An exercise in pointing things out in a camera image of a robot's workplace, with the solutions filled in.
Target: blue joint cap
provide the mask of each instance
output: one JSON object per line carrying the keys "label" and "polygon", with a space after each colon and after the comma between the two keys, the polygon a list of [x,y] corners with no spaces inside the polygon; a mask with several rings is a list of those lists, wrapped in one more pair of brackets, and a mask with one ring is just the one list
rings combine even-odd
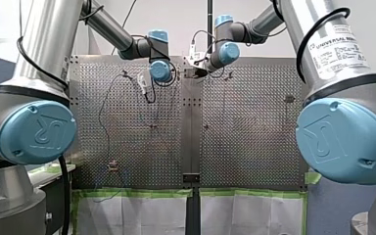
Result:
{"label": "blue joint cap", "polygon": [[227,23],[227,22],[233,22],[233,17],[230,15],[221,15],[215,19],[215,27],[220,26],[221,24]]}
{"label": "blue joint cap", "polygon": [[376,184],[376,115],[336,98],[314,101],[298,118],[296,136],[307,163],[339,183]]}
{"label": "blue joint cap", "polygon": [[41,165],[71,145],[76,123],[71,111],[54,101],[31,102],[11,113],[0,127],[0,155],[17,165]]}
{"label": "blue joint cap", "polygon": [[225,66],[229,65],[240,57],[240,48],[234,42],[226,42],[219,48],[218,57]]}
{"label": "blue joint cap", "polygon": [[168,42],[167,31],[165,31],[165,30],[161,30],[161,29],[150,30],[149,33],[148,33],[148,36],[150,38],[159,40],[159,41],[164,42],[164,43]]}
{"label": "blue joint cap", "polygon": [[170,81],[170,69],[169,63],[165,61],[155,61],[151,63],[149,67],[149,74],[152,79],[158,82],[168,82]]}

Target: universal robots logo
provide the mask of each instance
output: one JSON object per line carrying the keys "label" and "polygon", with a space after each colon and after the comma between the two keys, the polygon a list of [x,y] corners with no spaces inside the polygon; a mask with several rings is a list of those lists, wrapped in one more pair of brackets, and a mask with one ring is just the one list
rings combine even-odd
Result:
{"label": "universal robots logo", "polygon": [[40,115],[36,121],[40,129],[35,134],[36,145],[30,147],[47,150],[61,149],[66,132],[64,126],[67,122],[45,115]]}
{"label": "universal robots logo", "polygon": [[304,127],[307,146],[318,164],[337,160],[346,154],[330,116]]}

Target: wire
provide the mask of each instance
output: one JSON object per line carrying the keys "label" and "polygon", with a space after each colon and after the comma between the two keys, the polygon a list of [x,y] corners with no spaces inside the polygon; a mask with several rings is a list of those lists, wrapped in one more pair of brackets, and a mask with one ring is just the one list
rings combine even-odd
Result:
{"label": "wire", "polygon": [[[216,44],[216,43],[221,42],[221,41],[231,41],[231,42],[233,42],[234,40],[233,40],[233,39],[229,39],[229,38],[222,38],[222,39],[215,40],[215,41],[209,46],[209,48],[207,48],[207,51],[210,50],[210,48],[213,46],[213,44]],[[200,63],[200,62],[205,61],[205,60],[207,60],[207,59],[208,59],[208,57],[207,57],[207,53],[206,53],[206,55],[204,56],[203,59],[200,59],[200,60],[198,60],[198,61],[195,61],[194,64],[195,64],[195,63]]]}
{"label": "wire", "polygon": [[170,60],[170,57],[166,54],[164,54],[162,51],[158,50],[157,48],[155,48],[154,46],[154,43],[152,42],[151,38],[149,38],[148,36],[143,36],[143,35],[132,35],[132,37],[141,37],[141,38],[144,38],[148,44],[149,44],[149,47],[156,51],[158,54],[160,54],[161,56],[163,56],[162,58],[155,58],[155,60],[160,60],[160,59],[164,59],[164,60],[167,60],[169,61],[170,65],[173,67],[173,74],[171,75],[171,79],[170,79],[170,82],[169,83],[166,83],[166,84],[160,84],[159,82],[153,80],[152,83],[155,83],[157,84],[158,86],[160,87],[169,87],[170,85],[173,84],[173,82],[175,82],[175,80],[177,79],[178,77],[178,72],[176,70],[176,66],[173,64],[173,62]]}
{"label": "wire", "polygon": [[298,75],[301,78],[301,80],[306,83],[304,73],[302,71],[302,59],[304,57],[304,52],[306,49],[306,46],[310,39],[313,37],[313,35],[322,27],[324,26],[332,17],[334,17],[337,14],[340,13],[346,13],[344,15],[345,18],[347,18],[351,14],[351,10],[349,8],[338,8],[327,15],[323,16],[321,19],[319,19],[313,27],[310,29],[310,31],[305,35],[305,37],[302,39],[301,45],[299,46],[299,50],[297,53],[296,58],[296,67],[298,70]]}
{"label": "wire", "polygon": [[154,93],[154,100],[149,100],[148,93],[145,93],[145,99],[148,104],[154,104],[157,101],[157,93],[155,91],[155,85],[154,85],[154,79],[151,77],[151,82],[152,82],[152,92]]}
{"label": "wire", "polygon": [[273,34],[262,34],[262,33],[256,32],[252,27],[247,26],[245,23],[238,23],[238,24],[241,24],[243,26],[243,28],[245,29],[245,31],[247,32],[247,34],[249,35],[250,42],[246,43],[246,46],[248,46],[248,47],[251,46],[252,40],[253,40],[253,37],[252,37],[252,34],[250,33],[250,31],[252,31],[257,36],[261,36],[261,37],[274,37],[274,36],[277,36],[280,33],[284,32],[287,29],[287,27],[285,26],[282,30],[280,30],[278,32],[275,32]]}
{"label": "wire", "polygon": [[88,20],[90,19],[90,18],[92,18],[94,15],[96,15],[96,13],[98,13],[100,10],[102,10],[103,8],[104,8],[105,6],[104,5],[101,5],[101,6],[99,6],[96,10],[94,10],[92,13],[90,13],[90,14],[88,14],[87,16],[85,16],[85,17],[82,17],[82,18],[79,18],[78,20],[80,21],[80,22],[82,22],[82,21],[84,21],[84,24],[88,24]]}
{"label": "wire", "polygon": [[174,71],[174,75],[171,76],[171,81],[169,83],[166,83],[166,84],[161,84],[161,83],[159,83],[159,82],[157,82],[157,81],[154,80],[155,84],[157,84],[160,87],[169,87],[169,86],[171,86],[175,82],[176,78],[178,77],[178,73],[176,71],[176,66],[173,63],[171,63],[171,62],[169,62],[169,63],[173,67],[172,70]]}
{"label": "wire", "polygon": [[205,30],[198,30],[194,33],[194,36],[192,37],[192,41],[195,42],[195,37],[197,37],[198,33],[203,32],[206,33],[208,36],[212,37],[214,40],[216,40],[215,36],[212,35],[211,33],[205,31]]}
{"label": "wire", "polygon": [[220,75],[218,75],[218,76],[213,76],[213,75],[212,75],[212,72],[209,72],[209,76],[212,77],[212,78],[222,78],[222,76],[224,75],[224,73],[225,73],[225,67],[222,68],[222,72],[221,72]]}
{"label": "wire", "polygon": [[283,18],[283,15],[280,13],[279,8],[277,6],[277,0],[273,0],[273,8],[274,12],[276,13],[277,17],[282,21],[285,22],[285,19]]}
{"label": "wire", "polygon": [[278,32],[275,32],[273,34],[261,34],[259,32],[256,32],[253,28],[251,28],[251,31],[253,33],[255,33],[256,35],[258,35],[258,36],[262,36],[262,37],[274,37],[274,36],[277,36],[277,35],[279,35],[280,33],[284,32],[284,31],[286,31],[286,29],[287,29],[287,27],[285,26],[282,30],[280,30]]}
{"label": "wire", "polygon": [[134,0],[133,3],[132,3],[132,5],[130,6],[129,12],[127,13],[127,16],[126,16],[126,18],[124,19],[124,22],[123,22],[123,26],[122,26],[123,28],[124,28],[124,26],[126,25],[127,20],[129,19],[130,14],[131,14],[132,11],[133,11],[133,7],[135,6],[136,1],[137,1],[137,0]]}
{"label": "wire", "polygon": [[63,229],[62,235],[69,234],[69,227],[70,227],[70,181],[69,181],[69,172],[67,170],[66,159],[64,156],[59,157],[60,168],[62,172],[63,178],[63,186],[64,186],[64,222],[63,222]]}
{"label": "wire", "polygon": [[38,64],[36,64],[25,52],[25,49],[23,47],[23,39],[24,37],[21,36],[18,40],[17,40],[17,46],[18,46],[18,50],[20,51],[20,54],[23,56],[23,58],[30,64],[32,65],[36,70],[44,73],[45,75],[47,75],[48,77],[50,77],[51,79],[57,81],[58,83],[62,84],[64,86],[64,90],[66,90],[69,85],[63,81],[62,79],[56,77],[55,75],[51,74],[50,72],[44,70],[43,68],[41,68]]}
{"label": "wire", "polygon": [[130,77],[130,76],[127,76],[127,72],[124,70],[124,71],[123,71],[123,74],[119,74],[119,75],[115,76],[115,77],[112,79],[112,81],[111,81],[111,83],[110,83],[110,85],[109,85],[109,88],[108,88],[108,90],[107,90],[107,92],[106,92],[105,99],[103,100],[103,102],[102,102],[102,106],[100,107],[99,115],[98,115],[98,117],[97,117],[97,119],[99,120],[99,124],[100,124],[100,126],[102,126],[103,130],[104,130],[105,133],[106,133],[106,139],[107,139],[107,142],[108,142],[108,143],[107,143],[107,145],[108,145],[108,149],[107,149],[107,152],[108,152],[107,156],[108,156],[108,158],[110,157],[110,151],[111,151],[111,149],[110,149],[110,146],[111,146],[111,137],[110,137],[110,134],[109,134],[109,131],[108,131],[106,125],[104,125],[104,124],[102,123],[102,112],[103,112],[103,110],[105,109],[106,102],[107,102],[107,100],[109,99],[109,95],[110,95],[110,93],[111,93],[111,91],[112,91],[113,85],[115,84],[115,81],[116,81],[119,77]]}

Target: white wall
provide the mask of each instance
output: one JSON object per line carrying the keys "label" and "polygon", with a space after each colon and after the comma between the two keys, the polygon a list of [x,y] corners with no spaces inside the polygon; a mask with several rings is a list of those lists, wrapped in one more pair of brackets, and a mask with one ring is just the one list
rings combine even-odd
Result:
{"label": "white wall", "polygon": [[[14,34],[4,35],[9,38],[9,43],[0,44],[0,57],[7,60],[13,60],[14,56],[6,58],[2,53],[5,54],[7,51],[14,54],[14,50],[9,50],[8,47],[15,47],[14,40],[19,36],[19,31],[14,29],[19,28],[17,26],[18,8],[14,2],[18,2],[18,0],[0,0],[0,32],[2,32],[2,25],[6,25],[10,29],[8,31]],[[99,0],[99,2],[104,4],[105,9],[122,24],[133,0]],[[352,30],[357,36],[370,66],[376,70],[376,1],[334,0],[334,2],[338,6],[349,6],[352,9],[352,15],[349,18]],[[270,4],[269,0],[214,0],[214,16],[230,14],[235,21],[248,22]],[[27,7],[23,7],[24,22],[26,22],[27,12]],[[137,0],[125,29],[131,34],[146,34],[153,28],[162,28],[168,31],[170,55],[184,55],[188,51],[194,32],[198,29],[207,29],[207,1]],[[91,29],[80,24],[74,53],[111,54],[113,46],[96,32],[89,33],[89,30]],[[207,39],[204,34],[197,37],[197,42],[200,44],[199,50],[206,49]],[[247,57],[295,57],[287,32],[270,38],[263,45],[255,45],[251,48],[241,45],[241,47],[242,56]]]}

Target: pegboard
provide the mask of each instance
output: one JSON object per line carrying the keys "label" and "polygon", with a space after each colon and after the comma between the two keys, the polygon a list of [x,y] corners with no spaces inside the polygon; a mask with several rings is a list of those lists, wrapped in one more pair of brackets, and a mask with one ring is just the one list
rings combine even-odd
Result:
{"label": "pegboard", "polygon": [[[156,102],[147,104],[136,81],[147,65],[110,56],[72,61],[70,104],[79,142],[72,154],[75,188],[181,187],[180,83],[156,86]],[[106,170],[112,161],[117,171]]]}
{"label": "pegboard", "polygon": [[[182,188],[184,173],[199,173],[200,187],[303,190],[307,166],[295,123],[305,92],[294,60],[242,58],[221,78],[204,80],[172,60],[183,78],[156,86],[149,105],[129,78],[148,66],[144,60],[71,58],[74,188]],[[118,76],[123,71],[129,77]],[[118,172],[106,171],[111,161]]]}
{"label": "pegboard", "polygon": [[304,97],[290,59],[243,58],[206,79],[201,186],[302,190],[295,127]]}

